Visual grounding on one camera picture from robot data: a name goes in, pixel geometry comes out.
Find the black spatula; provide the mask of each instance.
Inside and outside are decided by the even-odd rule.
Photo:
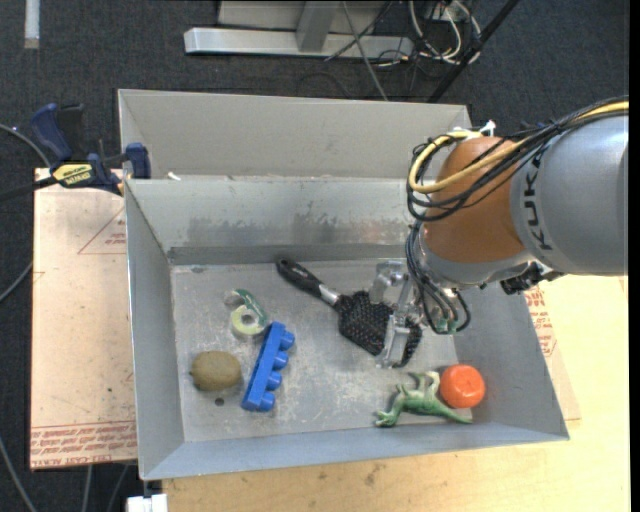
[[[372,304],[366,291],[353,295],[342,295],[328,288],[322,281],[299,263],[280,259],[276,263],[278,273],[291,284],[314,297],[322,299],[338,313],[338,331],[370,354],[377,356],[384,348],[387,323],[393,309],[383,303]],[[407,318],[406,325],[410,333],[405,344],[402,361],[396,367],[409,362],[415,352],[422,330]]]

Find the blue toy block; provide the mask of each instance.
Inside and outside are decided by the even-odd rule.
[[[258,359],[251,373],[249,386],[242,399],[242,408],[247,411],[268,412],[273,409],[276,397],[272,393],[282,384],[282,370],[289,362],[287,350],[295,342],[295,336],[280,322],[273,322],[260,347]]]

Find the green toy dinosaur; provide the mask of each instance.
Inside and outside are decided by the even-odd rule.
[[[425,374],[410,373],[418,381],[418,386],[414,390],[408,390],[404,384],[398,384],[399,394],[393,400],[393,405],[389,412],[378,411],[376,426],[393,427],[398,421],[401,412],[411,412],[413,414],[427,414],[442,416],[458,423],[471,423],[468,418],[460,416],[449,409],[436,396],[440,387],[440,375],[438,372],[426,372]],[[426,377],[431,379],[431,384],[427,387]]]

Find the white cable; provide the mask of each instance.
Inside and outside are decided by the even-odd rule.
[[[27,268],[25,268],[22,273],[18,276],[18,278],[9,285],[9,288],[7,288],[4,292],[2,292],[2,295],[0,295],[0,302],[2,302],[4,299],[6,299],[13,290],[15,290],[18,285],[22,282],[22,280],[27,277],[27,275],[29,274],[29,271],[31,270],[31,267],[33,267],[33,263],[29,263],[27,265]]]
[[[111,493],[111,497],[109,498],[109,503],[107,504],[106,512],[111,512],[113,510],[113,506],[118,499],[118,493],[120,492],[120,487],[122,486],[122,482],[124,482],[124,477],[127,476],[127,471],[129,470],[129,465],[125,464],[122,473],[120,473],[120,477],[118,478],[118,482],[116,486],[113,488],[113,492]]]
[[[91,490],[91,478],[93,475],[93,465],[89,465],[87,468],[87,479],[84,484],[84,494],[82,496],[82,508],[81,512],[87,512],[87,508],[89,507],[89,491]]]
[[[472,16],[472,14],[469,11],[469,9],[462,2],[460,2],[460,0],[455,0],[454,3],[462,12],[465,13],[465,15],[467,16],[467,19],[471,23],[471,26],[473,27],[473,30],[475,31],[476,35],[480,36],[480,33],[481,33],[482,29],[480,28],[480,25],[478,24],[477,20]],[[456,57],[460,53],[460,50],[462,49],[462,36],[460,34],[460,30],[458,29],[458,26],[456,25],[455,21],[453,20],[453,17],[451,16],[451,13],[449,12],[449,9],[450,9],[450,6],[446,6],[444,8],[444,14],[449,19],[449,24],[451,25],[451,27],[453,28],[453,31],[455,33],[455,36],[456,36],[456,49],[453,50],[453,51],[448,51],[446,53],[440,54],[427,41],[423,41],[425,46],[427,47],[427,49],[431,53],[420,52],[420,56],[421,57],[426,57],[426,58],[429,58],[429,59],[442,60],[443,62],[446,62],[447,64],[459,65],[460,63],[457,60],[455,60],[454,57]],[[416,13],[415,13],[415,6],[413,5],[413,2],[409,2],[409,13],[411,14],[411,21],[412,21],[412,23],[414,25],[414,28],[416,29],[416,32],[418,32],[418,34],[422,38],[423,35],[422,35],[422,31],[420,30],[420,27],[418,25],[418,20],[417,20]],[[478,57],[480,57],[480,52],[477,52],[473,57],[471,57],[471,59],[469,59],[469,62],[467,62],[467,64],[473,64],[476,60],[478,60]]]
[[[492,120],[489,119],[487,121],[487,124],[485,124],[482,128],[480,128],[478,131],[480,133],[489,133],[489,137],[493,137],[494,134],[494,130],[496,129],[496,123]]]
[[[7,126],[6,124],[0,123],[0,130],[7,132],[9,135],[13,135],[14,137],[17,137],[22,142],[27,144],[27,146],[29,146],[31,149],[33,149],[36,152],[36,154],[40,157],[40,160],[42,160],[42,163],[44,163],[45,166],[51,167],[51,162],[49,162],[49,159],[42,152],[42,150],[38,146],[36,146],[35,143],[31,139],[29,139],[29,138],[25,137],[24,135],[22,135],[16,128],[11,128],[10,126]]]
[[[378,89],[378,92],[380,93],[380,96],[382,96],[382,99],[384,101],[389,101],[389,98],[387,98],[387,95],[385,94],[384,89],[382,88],[382,85],[380,84],[380,81],[378,80],[376,72],[374,71],[373,67],[371,67],[371,63],[369,62],[369,59],[367,58],[367,54],[364,51],[364,48],[362,47],[362,42],[360,41],[360,36],[356,32],[356,28],[353,25],[353,20],[351,19],[351,14],[349,13],[349,9],[347,8],[347,2],[344,2],[344,1],[342,2],[342,10],[344,11],[344,15],[347,18],[347,23],[349,23],[349,28],[351,29],[351,33],[353,34],[353,38],[356,40],[356,44],[358,45],[358,50],[360,50],[360,55],[362,56],[362,60],[364,61],[365,65],[367,67],[367,71],[369,71],[369,74],[371,75],[371,78],[373,79],[373,82],[375,83],[375,86]]]
[[[469,128],[462,128],[460,126],[454,126],[453,127],[453,132],[463,132],[468,134],[466,138],[462,139],[462,140],[469,140],[469,139],[477,139],[479,137],[482,137],[482,130],[470,130]]]

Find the cardboard sheet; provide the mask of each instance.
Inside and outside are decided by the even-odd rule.
[[[32,469],[136,458],[124,201],[35,194]]]

